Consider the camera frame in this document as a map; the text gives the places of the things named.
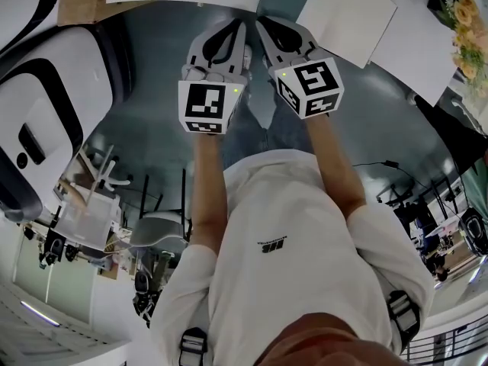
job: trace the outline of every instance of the ceiling light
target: ceiling light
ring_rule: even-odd
[[[478,363],[478,366],[483,366],[483,363],[485,363],[486,359],[488,359],[488,354],[485,354],[480,358],[480,362]]]
[[[57,323],[53,319],[50,319],[48,316],[42,314],[39,310],[34,309],[28,303],[25,303],[24,301],[21,301],[21,304],[24,305],[26,308],[28,308],[31,312],[36,313],[41,319],[45,319],[49,324],[53,324],[54,326],[59,326],[59,323]]]
[[[481,267],[478,267],[476,270],[474,270],[473,275],[471,275],[470,283],[476,279],[476,276],[478,275],[478,272],[480,272]]]

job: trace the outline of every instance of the white t-shirt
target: white t-shirt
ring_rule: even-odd
[[[329,313],[360,339],[390,346],[392,329],[377,270],[421,307],[434,281],[394,212],[358,208],[347,222],[324,192],[315,156],[265,152],[225,172],[229,222],[220,254],[189,246],[152,316],[152,336],[177,365],[183,332],[208,297],[216,366],[252,365],[305,314]]]

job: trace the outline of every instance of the jeans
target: jeans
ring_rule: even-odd
[[[276,110],[269,129],[263,129],[249,110],[243,96],[223,138],[223,168],[228,169],[245,157],[276,149],[298,149],[313,153],[305,123],[278,94]]]

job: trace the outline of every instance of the chair leg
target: chair leg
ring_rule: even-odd
[[[185,195],[186,195],[186,169],[181,176],[181,224],[183,226],[183,238],[185,238]]]
[[[149,175],[146,175],[146,178],[144,179],[143,197],[140,200],[139,219],[144,217],[144,206],[146,205],[146,196],[147,196],[148,184],[149,184]]]
[[[158,211],[159,205],[161,204],[161,201],[162,201],[162,194],[159,195],[158,201],[157,201],[153,211]]]

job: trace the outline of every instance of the cable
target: cable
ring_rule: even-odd
[[[135,191],[138,192],[139,194],[142,194],[142,191],[137,190],[136,188],[124,188],[122,186],[117,186],[117,190],[125,190],[125,191]],[[146,194],[148,197],[151,197],[152,199],[158,200],[159,198],[156,198],[154,195],[151,195],[149,193]]]
[[[113,245],[113,244],[116,244],[117,242],[120,242],[121,240],[127,239],[127,238],[129,238],[129,237],[131,237],[131,236],[132,236],[132,234],[130,234],[130,235],[128,235],[128,236],[121,237],[121,238],[119,238],[119,239],[116,239],[116,240],[114,240],[113,242],[109,242],[108,244],[106,244],[106,245],[105,245],[104,252],[106,252],[106,251],[105,251],[105,249],[107,249],[107,247],[108,247],[108,246],[111,246],[111,245]]]
[[[401,169],[400,167],[397,168],[399,171],[403,172],[404,174],[406,174],[407,176],[409,176],[410,178],[412,178],[414,181],[416,181],[417,183],[419,183],[419,185],[421,185],[422,187],[424,188],[427,188],[425,185],[423,185],[422,183],[420,183],[420,181],[418,181],[416,178],[414,178],[413,176],[411,176],[410,173],[408,173],[407,171],[405,171],[404,169]]]
[[[404,169],[401,169],[399,167],[400,164],[398,162],[391,162],[390,160],[387,160],[385,162],[363,162],[361,164],[355,164],[355,165],[353,165],[353,167],[359,167],[360,165],[376,165],[376,164],[381,164],[381,165],[384,165],[385,167],[397,169],[398,171],[403,172],[404,174],[406,174],[407,176],[409,176],[411,179],[413,179],[414,181],[416,181],[417,183],[419,183],[419,185],[421,185],[422,187],[427,188],[425,185],[423,185],[422,183],[420,183],[420,181],[418,181],[416,178],[414,178],[413,176],[411,176],[410,173],[408,173]]]
[[[459,179],[461,180],[461,184],[463,186],[463,192],[464,192],[464,197],[466,198],[466,204],[467,206],[469,207],[470,205],[470,202],[469,200],[467,199],[467,195],[466,195],[466,188],[464,187],[464,181],[463,181],[463,178],[461,177],[461,173],[459,172],[459,168],[457,167],[458,164],[456,164],[455,160],[452,159],[452,162],[454,163],[454,167],[456,168],[456,172],[457,174],[459,175]],[[398,162],[392,162],[390,160],[386,160],[384,162],[364,162],[364,163],[361,163],[361,164],[355,164],[353,165],[353,167],[359,167],[360,165],[376,165],[376,164],[381,164],[381,165],[384,165],[385,167],[389,167],[389,168],[393,168],[393,169],[397,169],[398,171],[401,171],[403,172],[405,175],[407,175],[409,178],[411,178],[412,180],[414,180],[416,183],[418,183],[419,185],[421,185],[422,187],[424,188],[428,188],[427,186],[425,186],[423,183],[421,183],[418,179],[414,178],[410,173],[408,173],[407,171],[405,171],[404,169],[400,168],[400,164]],[[452,210],[448,205],[444,205],[446,208],[448,208],[457,218],[459,218],[459,220],[461,219],[457,213],[454,212],[454,210]]]
[[[363,162],[361,164],[354,164],[353,167],[359,167],[360,165],[375,165],[375,164],[383,164],[383,163],[382,162]]]

